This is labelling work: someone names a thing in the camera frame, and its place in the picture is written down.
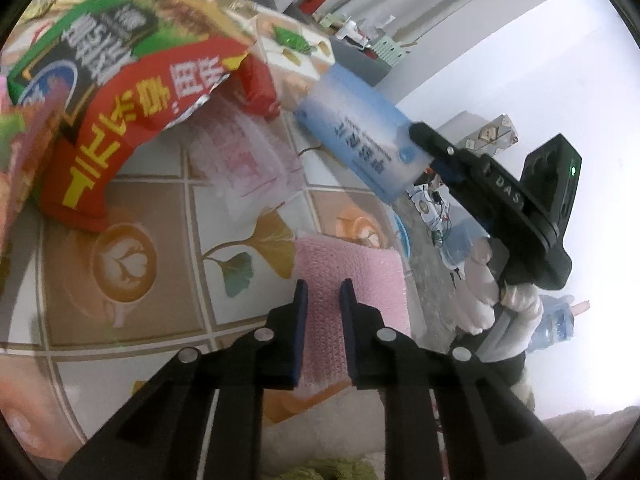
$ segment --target blue button on package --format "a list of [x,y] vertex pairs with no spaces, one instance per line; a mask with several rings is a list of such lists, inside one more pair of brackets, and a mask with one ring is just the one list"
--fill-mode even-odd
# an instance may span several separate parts
[[409,138],[411,121],[339,64],[313,86],[294,114],[387,203],[433,160]]

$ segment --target pink mesh cloth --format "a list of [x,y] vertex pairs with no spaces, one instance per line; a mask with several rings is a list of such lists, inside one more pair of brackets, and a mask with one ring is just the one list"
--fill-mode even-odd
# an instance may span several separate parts
[[351,278],[358,302],[376,307],[387,326],[410,335],[404,272],[396,251],[304,234],[296,240],[294,273],[306,281],[309,292],[298,396],[349,380],[339,303],[343,280]]

